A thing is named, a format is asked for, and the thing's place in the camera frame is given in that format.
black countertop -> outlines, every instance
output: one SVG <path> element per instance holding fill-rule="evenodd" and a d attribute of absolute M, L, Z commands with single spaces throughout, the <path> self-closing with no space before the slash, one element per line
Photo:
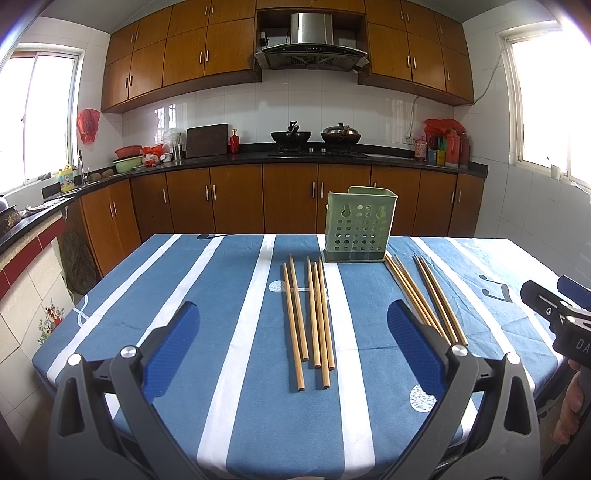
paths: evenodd
<path fill-rule="evenodd" d="M 239 154 L 215 155 L 212 157 L 200 158 L 184 158 L 179 161 L 172 161 L 156 165 L 153 167 L 146 167 L 140 170 L 134 170 L 128 173 L 113 175 L 91 184 L 78 187 L 71 192 L 57 195 L 54 197 L 63 198 L 60 202 L 42 212 L 36 213 L 28 218 L 25 218 L 9 232 L 0 237 L 0 255 L 2 255 L 8 248 L 10 248 L 17 240 L 22 238 L 27 232 L 32 230 L 36 225 L 49 218 L 54 213 L 58 212 L 69 203 L 74 202 L 79 196 L 86 193 L 94 192 L 95 190 L 106 187 L 112 183 L 120 180 L 126 180 L 134 177 L 141 177 L 143 175 L 150 175 L 152 173 L 165 173 L 174 170 L 188 170 L 190 168 L 201 167 L 221 167 L 228 165 L 245 165 L 245 164 L 265 164 L 265 163 L 333 163 L 344 165 L 368 165 L 368 166 L 386 166 L 386 167 L 405 167 L 405 168 L 420 168 L 422 170 L 433 170 L 444 173 L 465 173 L 481 178 L 486 178 L 488 173 L 488 166 L 475 162 L 470 162 L 468 169 L 452 168 L 452 167 L 438 167 L 435 165 L 428 165 L 423 162 L 418 162 L 412 158 L 408 158 L 412 154 L 410 150 L 402 150 L 388 147 L 373 147 L 371 145 L 357 145 L 356 151 L 365 153 L 367 157 L 355 157 L 346 155 L 335 155 L 329 153 L 302 153 L 298 155 L 282 154 L 271 149 L 264 149 L 264 146 L 256 147 L 259 151 L 251 151 Z"/>

range hood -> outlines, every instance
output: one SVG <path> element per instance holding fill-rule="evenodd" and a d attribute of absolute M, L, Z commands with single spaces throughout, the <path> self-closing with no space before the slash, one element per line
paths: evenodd
<path fill-rule="evenodd" d="M 262 69 L 359 70 L 367 53 L 334 44 L 331 14 L 291 14 L 291 42 L 255 53 Z"/>

cutting board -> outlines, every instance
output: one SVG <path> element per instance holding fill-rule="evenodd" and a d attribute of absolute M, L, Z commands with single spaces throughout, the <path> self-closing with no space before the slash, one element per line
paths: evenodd
<path fill-rule="evenodd" d="M 228 153 L 228 124 L 187 130 L 186 157 L 208 157 Z"/>

table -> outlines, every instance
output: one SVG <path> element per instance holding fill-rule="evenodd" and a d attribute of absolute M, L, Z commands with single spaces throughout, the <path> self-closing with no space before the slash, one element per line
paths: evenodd
<path fill-rule="evenodd" d="M 199 334 L 153 405 L 179 445 L 220 477 L 247 479 L 378 474 L 396 460 L 431 410 L 387 328 L 404 296 L 383 263 L 324 264 L 336 369 L 322 388 L 304 364 L 296 387 L 282 265 L 292 253 L 300 291 L 306 258 L 323 235 L 155 235 L 109 273 L 33 359 L 53 387 L 74 352 L 110 358 L 166 325 L 185 300 L 200 312 Z M 539 391 L 563 361 L 545 320 L 519 300 L 533 279 L 556 293 L 557 276 L 509 240 L 391 237 L 428 298 L 412 255 L 427 257 L 476 355 L 517 351 Z M 300 293 L 309 330 L 307 294 Z M 467 435 L 474 395 L 456 441 Z M 116 398 L 116 425 L 126 429 Z"/>

ceiling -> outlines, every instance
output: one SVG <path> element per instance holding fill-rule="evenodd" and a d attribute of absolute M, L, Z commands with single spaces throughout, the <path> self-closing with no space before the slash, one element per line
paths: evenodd
<path fill-rule="evenodd" d="M 180 0 L 54 0 L 42 13 L 113 33 L 131 22 Z M 413 0 L 460 22 L 511 0 Z"/>

